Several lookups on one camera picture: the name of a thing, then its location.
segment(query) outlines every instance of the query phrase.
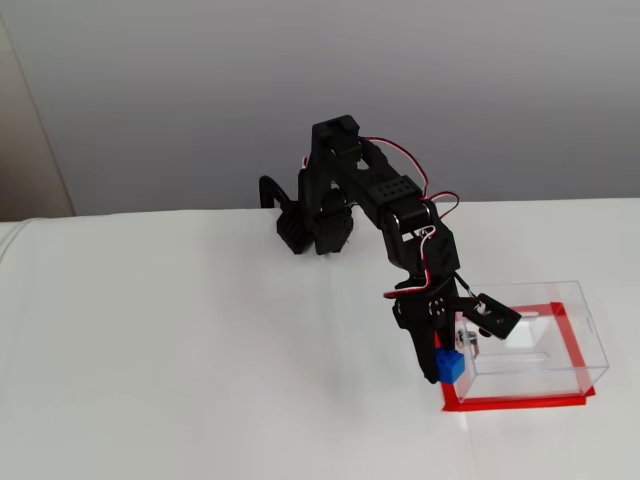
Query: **white wall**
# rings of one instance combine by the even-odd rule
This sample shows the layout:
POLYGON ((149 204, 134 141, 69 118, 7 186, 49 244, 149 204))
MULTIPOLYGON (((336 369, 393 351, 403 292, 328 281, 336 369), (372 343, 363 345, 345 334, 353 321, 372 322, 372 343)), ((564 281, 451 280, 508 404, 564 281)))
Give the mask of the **white wall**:
POLYGON ((81 214, 252 207, 262 173, 294 194, 345 113, 465 200, 638 196, 639 8, 0 0, 81 214))

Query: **transparent container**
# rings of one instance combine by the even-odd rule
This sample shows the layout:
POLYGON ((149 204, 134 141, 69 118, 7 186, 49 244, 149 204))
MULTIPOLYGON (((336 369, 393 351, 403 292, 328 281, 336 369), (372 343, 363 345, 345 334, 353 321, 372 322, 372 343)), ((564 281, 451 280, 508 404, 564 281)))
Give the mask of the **transparent container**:
POLYGON ((472 287, 522 314, 506 340, 486 338, 459 315, 457 348, 465 372, 460 404, 591 395, 609 368, 578 282, 472 287))

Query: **white tablecloth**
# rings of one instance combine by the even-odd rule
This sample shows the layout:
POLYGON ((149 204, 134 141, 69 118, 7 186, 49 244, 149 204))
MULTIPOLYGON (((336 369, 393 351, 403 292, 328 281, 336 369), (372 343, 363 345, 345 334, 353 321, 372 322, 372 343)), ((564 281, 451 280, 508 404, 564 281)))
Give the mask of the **white tablecloth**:
POLYGON ((447 217, 472 284, 579 280, 611 364, 585 407, 469 414, 422 378, 362 212, 326 257, 278 213, 27 225, 0 265, 0 478, 637 477, 639 200, 447 217))

